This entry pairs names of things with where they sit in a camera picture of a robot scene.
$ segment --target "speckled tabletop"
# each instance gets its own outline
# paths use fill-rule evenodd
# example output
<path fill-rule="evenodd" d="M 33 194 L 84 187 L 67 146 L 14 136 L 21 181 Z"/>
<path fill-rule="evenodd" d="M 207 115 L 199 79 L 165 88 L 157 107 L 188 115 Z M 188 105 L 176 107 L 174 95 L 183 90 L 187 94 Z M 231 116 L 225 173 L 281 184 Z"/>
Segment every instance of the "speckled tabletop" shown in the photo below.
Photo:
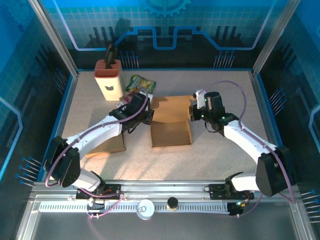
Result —
<path fill-rule="evenodd" d="M 129 83 L 138 74 L 156 81 L 155 97 L 191 95 L 220 80 L 240 84 L 247 95 L 243 123 L 267 139 L 254 90 L 246 71 L 124 71 L 122 79 Z M 239 116 L 243 96 L 227 83 L 211 89 L 221 94 L 226 112 Z M 106 101 L 94 73 L 80 73 L 62 136 L 80 133 L 102 120 L 116 106 Z M 209 133 L 203 121 L 191 122 L 192 145 L 152 149 L 150 126 L 140 124 L 132 134 L 124 134 L 126 151 L 104 157 L 83 158 L 82 168 L 95 171 L 102 178 L 122 180 L 221 180 L 238 173 L 255 172 L 255 162 L 235 143 L 218 133 Z"/>

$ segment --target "enclosure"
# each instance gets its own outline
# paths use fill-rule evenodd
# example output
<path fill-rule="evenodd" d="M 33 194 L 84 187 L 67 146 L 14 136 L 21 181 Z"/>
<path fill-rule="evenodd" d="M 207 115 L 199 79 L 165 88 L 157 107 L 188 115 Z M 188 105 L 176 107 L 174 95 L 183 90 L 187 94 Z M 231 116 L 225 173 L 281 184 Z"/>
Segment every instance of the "enclosure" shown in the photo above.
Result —
<path fill-rule="evenodd" d="M 317 0 L 4 0 L 0 11 L 1 239 L 269 239 L 268 230 L 274 239 L 318 239 L 319 202 L 304 199 L 320 191 Z M 110 43 L 119 50 L 124 81 L 133 75 L 156 81 L 155 97 L 191 96 L 221 80 L 241 85 L 248 99 L 245 125 L 294 156 L 297 204 L 276 195 L 243 219 L 189 212 L 144 222 L 134 213 L 91 223 L 84 210 L 46 210 L 46 204 L 68 205 L 76 192 L 44 187 L 50 141 L 84 131 L 115 108 L 94 79 Z M 227 84 L 212 90 L 228 111 L 241 113 L 239 90 Z M 153 191 L 161 180 L 185 187 L 182 192 L 255 169 L 243 150 L 209 134 L 203 123 L 192 123 L 191 132 L 192 145 L 157 150 L 149 127 L 139 125 L 124 135 L 124 152 L 84 158 L 80 165 L 115 183 L 139 187 L 147 180 Z M 150 199 L 161 192 L 154 189 Z"/>

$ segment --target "cardboard box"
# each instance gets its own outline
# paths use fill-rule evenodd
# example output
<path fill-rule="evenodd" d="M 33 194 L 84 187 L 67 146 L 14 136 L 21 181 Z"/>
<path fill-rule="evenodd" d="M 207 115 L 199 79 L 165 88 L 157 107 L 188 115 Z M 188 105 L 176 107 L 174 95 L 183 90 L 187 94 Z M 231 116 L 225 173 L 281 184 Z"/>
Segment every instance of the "cardboard box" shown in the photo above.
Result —
<path fill-rule="evenodd" d="M 192 96 L 155 97 L 151 104 L 154 115 L 151 123 L 152 147 L 190 145 L 189 106 Z"/>
<path fill-rule="evenodd" d="M 126 150 L 124 135 L 120 134 L 118 136 L 114 136 L 99 146 L 92 149 L 88 152 L 85 157 L 87 159 L 92 157 L 103 157 L 108 156 L 109 154 L 115 154 L 119 152 L 123 152 Z"/>

